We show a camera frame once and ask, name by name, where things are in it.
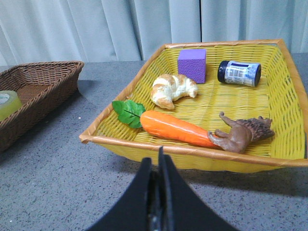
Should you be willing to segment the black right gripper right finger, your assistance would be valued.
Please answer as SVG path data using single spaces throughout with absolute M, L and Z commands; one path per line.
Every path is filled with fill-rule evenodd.
M 178 173 L 171 157 L 158 154 L 166 231 L 235 231 L 231 224 L 209 208 Z

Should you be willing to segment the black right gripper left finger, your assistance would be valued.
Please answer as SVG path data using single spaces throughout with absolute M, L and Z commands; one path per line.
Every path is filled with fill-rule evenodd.
M 147 230 L 148 186 L 152 161 L 144 158 L 141 166 L 121 198 L 89 231 L 145 231 Z

